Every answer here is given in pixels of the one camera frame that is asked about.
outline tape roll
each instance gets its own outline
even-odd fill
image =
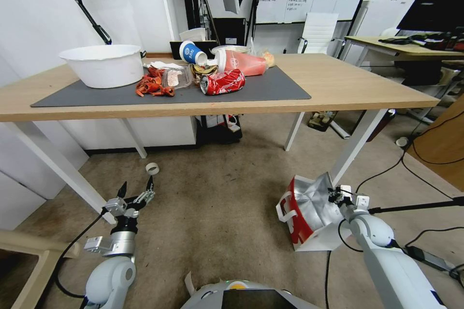
[[[160,168],[158,167],[158,164],[156,163],[148,163],[145,166],[145,170],[148,175],[156,175],[160,172]]]

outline blue paper cup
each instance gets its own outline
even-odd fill
[[[205,65],[208,56],[200,50],[192,41],[184,41],[180,44],[179,54],[183,61],[192,64]]]

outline black monitor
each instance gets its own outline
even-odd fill
[[[453,32],[464,27],[463,0],[415,0],[398,29]]]

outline bag handle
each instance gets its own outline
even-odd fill
[[[282,200],[284,200],[286,197],[290,195],[291,195],[290,191],[285,192],[282,198],[279,200],[279,203],[275,206],[275,209],[277,210],[277,216],[279,217],[279,220],[282,222],[287,222],[293,216],[298,215],[298,213],[295,210],[292,210],[285,215],[284,215],[284,212],[282,211],[282,207],[280,206],[280,203],[282,202]]]

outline food waste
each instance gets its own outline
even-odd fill
[[[164,69],[157,69],[152,66],[148,67],[148,74],[144,75],[135,88],[135,92],[143,97],[144,94],[150,93],[153,96],[167,95],[173,97],[175,90],[173,87],[163,87],[161,84]]]

